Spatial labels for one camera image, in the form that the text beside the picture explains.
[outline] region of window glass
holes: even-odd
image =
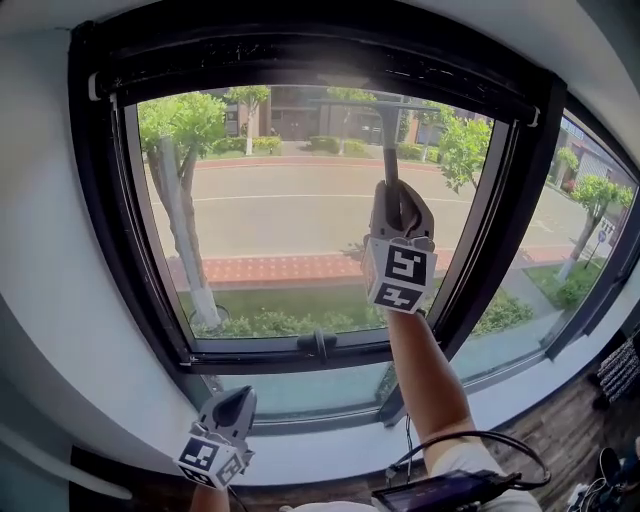
[[[378,409],[395,385],[390,363],[274,375],[221,375],[218,389],[251,385],[256,419],[291,421]]]
[[[384,325],[366,303],[360,272],[374,189],[384,178],[382,124],[367,107],[376,101],[425,106],[389,93],[291,85],[138,105],[155,219],[147,229],[157,229],[196,337]],[[399,174],[434,214],[438,285],[471,208],[492,121],[426,106],[437,110],[401,111]],[[418,132],[430,146],[414,143]]]
[[[452,364],[463,379],[546,348],[597,281],[637,186],[563,118],[547,182],[498,293]]]

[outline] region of window handle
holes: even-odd
[[[324,333],[322,329],[316,329],[313,334],[304,334],[298,337],[297,344],[300,350],[310,355],[320,356],[322,364],[328,361],[327,349],[332,349],[338,343],[338,336],[333,333]]]

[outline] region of cable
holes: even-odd
[[[238,504],[242,507],[242,510],[244,510],[244,512],[249,512],[249,509],[247,508],[247,506],[242,502],[242,500],[240,499],[240,496],[238,496],[238,494],[236,493],[236,491],[234,491],[231,487],[227,487],[227,490],[229,491],[229,494],[231,494],[231,496],[233,496],[233,498],[238,502]]]
[[[591,488],[599,482],[602,482],[602,485],[597,489],[593,489],[592,491]],[[582,501],[580,502],[580,512],[582,512],[582,507],[584,507],[585,503],[587,504],[587,508],[585,508],[584,510],[587,510],[587,511],[589,510],[589,507],[591,506],[591,501],[593,501],[593,497],[596,494],[598,494],[602,489],[604,489],[605,485],[607,485],[607,481],[604,478],[598,478],[597,480],[594,480],[591,483],[591,485],[587,488],[586,492],[584,493],[584,498],[582,498]]]
[[[540,456],[522,441],[518,441],[517,439],[501,434],[500,432],[491,432],[485,430],[465,430],[434,437],[433,439],[409,450],[409,452],[398,459],[395,464],[391,464],[391,466],[387,468],[387,471],[385,472],[387,482],[389,482],[391,477],[393,477],[393,475],[398,471],[399,465],[405,462],[407,459],[410,460],[416,453],[426,450],[434,444],[441,443],[442,441],[447,441],[449,439],[458,439],[460,437],[480,437],[483,439],[491,439],[492,441],[506,444],[507,446],[510,446],[511,448],[514,448],[519,452],[524,453],[529,458],[533,459],[533,461],[535,461],[536,464],[538,464],[543,469],[544,476],[542,480],[538,482],[522,480],[520,475],[518,476],[518,480],[516,480],[511,485],[511,489],[515,489],[518,491],[530,491],[532,489],[537,489],[538,487],[542,487],[543,485],[548,484],[551,480],[551,472],[549,471],[549,468],[547,468],[546,464],[542,461]]]
[[[408,451],[413,450],[413,440],[411,439],[411,416],[407,413],[407,448]],[[411,480],[411,463],[413,462],[413,457],[409,457],[409,463],[407,464],[407,483]]]

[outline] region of window sill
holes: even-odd
[[[583,336],[555,361],[544,359],[470,394],[477,427],[496,428],[543,400],[592,361],[608,339]],[[412,436],[415,445],[415,432]],[[403,422],[388,429],[376,423],[327,432],[254,437],[250,446],[256,455],[247,473],[238,477],[237,485],[291,485],[348,478],[384,470],[407,451]]]

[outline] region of black cable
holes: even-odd
[[[407,414],[407,449],[408,451],[413,450],[413,440],[411,439],[411,416]],[[413,462],[413,457],[409,457],[409,463],[407,464],[407,483],[411,480],[411,463]]]
[[[551,472],[547,465],[542,461],[540,456],[533,451],[529,446],[524,444],[522,441],[518,441],[513,437],[509,437],[505,434],[501,434],[500,432],[491,432],[486,430],[466,430],[462,432],[454,432],[453,434],[445,434],[442,436],[434,437],[433,439],[422,443],[420,446],[416,446],[415,448],[409,450],[405,455],[403,455],[395,464],[391,464],[387,468],[387,481],[389,481],[389,471],[395,473],[399,469],[399,465],[405,462],[406,460],[411,460],[411,458],[418,452],[426,450],[427,448],[433,446],[434,444],[441,443],[442,441],[447,441],[449,439],[458,439],[460,437],[480,437],[483,439],[491,439],[492,441],[497,441],[502,444],[506,444],[511,448],[518,450],[521,453],[524,453],[527,457],[533,459],[536,464],[538,464],[544,471],[544,476],[542,480],[538,482],[531,482],[527,480],[522,480],[521,475],[518,477],[510,487],[511,489],[516,489],[518,491],[530,491],[532,489],[537,489],[538,487],[542,487],[543,485],[547,485],[551,481]]]
[[[246,507],[246,505],[242,502],[242,500],[240,499],[240,496],[238,496],[238,494],[236,493],[236,491],[234,491],[231,487],[227,487],[227,490],[229,491],[229,494],[231,494],[231,496],[233,496],[233,498],[238,502],[238,504],[242,507],[242,510],[244,510],[244,512],[249,512],[249,509]]]

